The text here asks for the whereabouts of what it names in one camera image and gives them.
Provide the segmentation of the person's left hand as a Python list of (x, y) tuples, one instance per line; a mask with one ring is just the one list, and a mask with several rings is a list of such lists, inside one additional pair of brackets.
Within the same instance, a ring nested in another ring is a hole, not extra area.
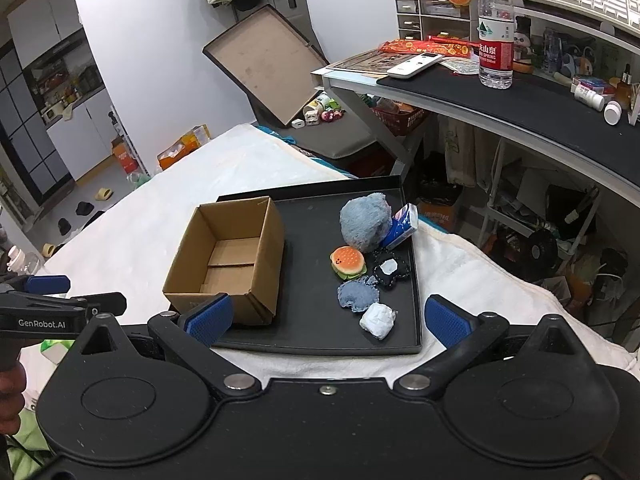
[(26, 374), (20, 362), (0, 373), (0, 434), (10, 436), (20, 430), (25, 389)]

